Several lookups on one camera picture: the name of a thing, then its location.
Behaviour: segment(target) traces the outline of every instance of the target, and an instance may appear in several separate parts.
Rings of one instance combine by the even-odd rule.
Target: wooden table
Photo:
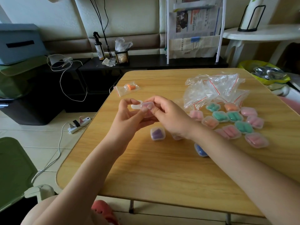
[[[145,100],[155,94],[182,98],[185,81],[199,74],[239,73],[251,90],[244,106],[257,109],[265,119],[259,130],[270,141],[268,148],[254,149],[241,137],[231,142],[241,150],[300,182],[300,117],[247,71],[228,69],[145,70],[127,72],[118,86],[135,81],[139,91],[124,96]],[[91,124],[57,173],[64,188],[79,166],[103,139],[117,113],[120,98],[115,91],[107,98]],[[204,115],[211,113],[202,109]],[[263,216],[246,194],[210,159],[201,158],[190,140],[152,141],[149,126],[138,131],[125,153],[112,167],[99,195],[130,200],[202,208],[214,211]]]

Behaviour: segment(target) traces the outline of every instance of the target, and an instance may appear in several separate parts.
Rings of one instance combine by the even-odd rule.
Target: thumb
[[[164,112],[162,112],[157,106],[154,106],[153,104],[148,105],[148,109],[153,113],[153,115],[160,121],[163,116],[165,115]]]
[[[147,107],[142,107],[139,112],[137,112],[137,114],[132,116],[130,119],[133,121],[133,123],[139,124],[148,112],[149,110]]]

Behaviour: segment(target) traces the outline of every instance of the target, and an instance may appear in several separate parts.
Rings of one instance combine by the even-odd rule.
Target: spray bottle
[[[103,52],[103,48],[102,48],[102,43],[98,39],[98,37],[100,38],[98,32],[94,31],[93,36],[95,37],[95,40],[96,40],[95,47],[97,50],[98,57],[100,60],[104,60],[105,56],[104,56],[104,52]]]

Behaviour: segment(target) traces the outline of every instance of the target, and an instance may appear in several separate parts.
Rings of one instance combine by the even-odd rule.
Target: person
[[[192,120],[169,99],[154,96],[146,100],[155,106],[129,111],[134,99],[122,99],[111,128],[82,163],[65,189],[37,204],[22,225],[118,224],[104,201],[95,201],[105,178],[136,131],[159,121],[165,129],[196,142],[209,157],[248,195],[273,225],[298,224],[300,185],[254,159],[213,130]],[[144,118],[149,112],[153,117]]]

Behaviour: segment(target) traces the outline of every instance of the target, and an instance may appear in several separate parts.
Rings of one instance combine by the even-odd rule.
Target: newspaper rack
[[[166,55],[172,58],[213,57],[219,62],[226,0],[166,0]]]

